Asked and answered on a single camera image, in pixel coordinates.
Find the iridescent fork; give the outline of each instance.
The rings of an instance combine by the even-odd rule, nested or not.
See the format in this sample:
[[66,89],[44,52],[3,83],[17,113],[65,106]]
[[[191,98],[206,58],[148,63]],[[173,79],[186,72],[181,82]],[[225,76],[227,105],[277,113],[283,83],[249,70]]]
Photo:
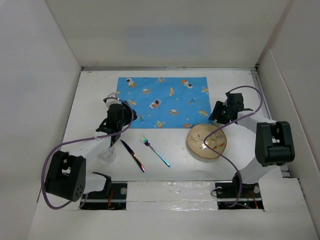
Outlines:
[[150,146],[150,142],[148,141],[148,139],[146,139],[145,136],[142,136],[142,137],[141,137],[141,141],[144,143],[144,145],[150,147],[150,148],[159,156],[159,158],[161,158],[162,161],[164,161],[164,163],[165,163],[169,168],[171,167],[170,163],[168,163],[156,150],[154,150],[154,148],[153,148],[152,146]]

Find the white table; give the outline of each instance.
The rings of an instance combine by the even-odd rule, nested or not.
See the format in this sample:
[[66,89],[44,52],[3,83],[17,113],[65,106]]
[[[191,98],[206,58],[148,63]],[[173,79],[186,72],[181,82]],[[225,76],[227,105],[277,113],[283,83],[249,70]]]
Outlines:
[[[116,90],[118,77],[141,76],[207,77],[211,108],[216,101],[226,99],[228,90],[255,85],[249,70],[83,71],[63,141],[92,136],[106,117],[102,99]],[[243,93],[247,108],[258,106],[258,95],[253,90],[239,92]],[[217,210],[217,201],[210,195],[212,181],[231,180],[235,170],[224,159],[208,162],[190,152],[186,146],[188,132],[189,129],[129,129],[123,133],[121,138],[139,156],[146,172],[140,171],[119,143],[115,145],[115,162],[102,165],[99,172],[110,175],[113,181],[129,181],[127,210],[85,211],[78,208],[79,202],[51,210],[41,195],[29,239],[318,239],[297,179],[282,178],[279,168],[259,181],[264,211]],[[255,136],[237,125],[224,132],[228,140],[224,154],[241,169],[254,156]],[[181,141],[174,141],[173,134]],[[171,168],[139,141],[142,135],[172,164]],[[70,151],[76,145],[67,145],[62,151]],[[52,195],[49,199],[56,206],[65,202]]]

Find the blue cloth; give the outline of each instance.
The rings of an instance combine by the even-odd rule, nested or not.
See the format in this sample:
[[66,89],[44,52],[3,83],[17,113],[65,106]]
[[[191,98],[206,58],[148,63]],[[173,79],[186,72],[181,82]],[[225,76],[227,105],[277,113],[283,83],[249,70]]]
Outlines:
[[206,77],[120,77],[116,92],[136,111],[133,129],[212,124]]

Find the white wall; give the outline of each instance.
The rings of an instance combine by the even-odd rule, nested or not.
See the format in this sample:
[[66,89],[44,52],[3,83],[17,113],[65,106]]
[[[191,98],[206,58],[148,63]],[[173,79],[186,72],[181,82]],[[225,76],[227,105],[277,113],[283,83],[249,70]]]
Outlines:
[[25,239],[81,68],[44,0],[0,0],[0,239]]
[[254,67],[289,0],[46,0],[81,66]]
[[320,1],[295,0],[277,38],[258,69],[272,117],[288,120],[299,177],[320,234]]

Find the plate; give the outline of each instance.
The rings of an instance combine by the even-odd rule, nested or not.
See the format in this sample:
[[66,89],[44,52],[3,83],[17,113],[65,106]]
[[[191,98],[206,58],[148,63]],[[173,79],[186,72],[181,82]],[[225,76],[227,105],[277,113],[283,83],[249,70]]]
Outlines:
[[[200,157],[206,159],[215,159],[219,157],[217,153],[207,148],[204,144],[204,139],[206,138],[206,136],[208,136],[216,129],[218,129],[218,127],[212,124],[195,125],[188,134],[186,140],[187,145],[194,153],[196,153]],[[222,154],[226,149],[227,137],[222,130],[219,130],[218,132],[210,136],[205,143],[216,150],[218,153]]]

